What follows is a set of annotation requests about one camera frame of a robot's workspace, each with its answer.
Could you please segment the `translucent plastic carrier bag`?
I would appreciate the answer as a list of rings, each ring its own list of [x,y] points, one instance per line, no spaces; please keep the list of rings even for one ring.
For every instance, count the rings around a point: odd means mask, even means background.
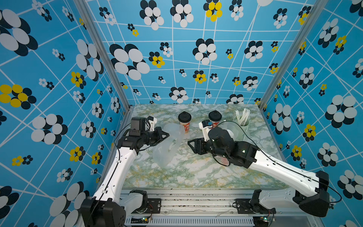
[[[230,137],[234,140],[234,141],[238,141],[239,140],[239,136],[242,135],[242,131],[239,128],[239,126],[235,123],[232,122],[227,122],[224,121],[219,125],[219,128],[227,130],[227,132],[229,133]],[[218,162],[220,162],[223,165],[228,166],[230,163],[227,160],[227,158],[216,158]]]

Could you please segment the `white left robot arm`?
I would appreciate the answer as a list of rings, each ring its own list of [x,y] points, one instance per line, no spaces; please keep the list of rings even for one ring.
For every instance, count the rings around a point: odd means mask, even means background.
[[[86,198],[80,208],[86,227],[122,227],[134,211],[148,208],[147,192],[132,190],[120,199],[127,173],[140,151],[154,147],[170,135],[156,126],[157,119],[149,116],[133,117],[116,143],[117,151],[104,181],[92,197]]]

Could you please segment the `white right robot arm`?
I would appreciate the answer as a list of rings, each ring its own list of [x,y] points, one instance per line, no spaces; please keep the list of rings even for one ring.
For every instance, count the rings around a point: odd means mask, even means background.
[[[299,208],[303,212],[326,217],[330,201],[329,174],[298,169],[262,151],[246,141],[235,141],[228,130],[203,128],[203,138],[188,141],[188,146],[198,155],[211,154],[223,157],[235,166],[267,174],[289,187],[280,190],[257,189],[246,205],[238,209],[259,214],[276,214],[278,208]]]

